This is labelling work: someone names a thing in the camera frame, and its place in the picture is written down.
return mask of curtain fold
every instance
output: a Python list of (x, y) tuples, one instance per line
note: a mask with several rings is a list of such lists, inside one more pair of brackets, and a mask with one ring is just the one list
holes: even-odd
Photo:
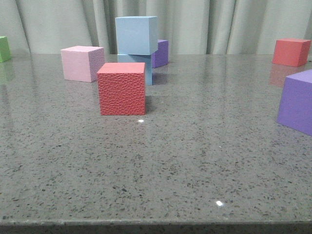
[(277, 39), (312, 39), (311, 0), (0, 0), (0, 8), (0, 36), (15, 56), (75, 45), (115, 54), (122, 16), (158, 16), (171, 54), (272, 54)]

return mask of purple cube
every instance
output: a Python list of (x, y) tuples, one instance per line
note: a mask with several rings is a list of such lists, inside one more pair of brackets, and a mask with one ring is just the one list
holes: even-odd
[(277, 122), (312, 136), (312, 70), (286, 77)]
[(152, 67), (157, 68), (168, 64), (168, 48), (167, 40), (158, 40), (158, 50), (152, 54)]

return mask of light blue cube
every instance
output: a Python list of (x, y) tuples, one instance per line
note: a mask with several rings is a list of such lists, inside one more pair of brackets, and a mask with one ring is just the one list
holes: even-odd
[(151, 55), (122, 55), (118, 54), (118, 62), (144, 62), (145, 84), (152, 85), (152, 56)]
[(151, 55), (158, 50), (157, 16), (118, 17), (118, 54)]

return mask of red cube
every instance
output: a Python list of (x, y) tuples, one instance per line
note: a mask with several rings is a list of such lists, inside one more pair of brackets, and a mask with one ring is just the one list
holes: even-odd
[(307, 63), (311, 40), (285, 38), (276, 41), (272, 63), (299, 67)]
[(97, 72), (103, 116), (145, 114), (145, 63), (106, 63)]

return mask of granite countertop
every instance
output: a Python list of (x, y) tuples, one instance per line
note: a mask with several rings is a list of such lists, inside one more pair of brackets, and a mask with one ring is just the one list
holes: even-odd
[(311, 223), (312, 136), (276, 116), (312, 63), (271, 60), (172, 56), (144, 116), (101, 116), (60, 55), (0, 63), (0, 225)]

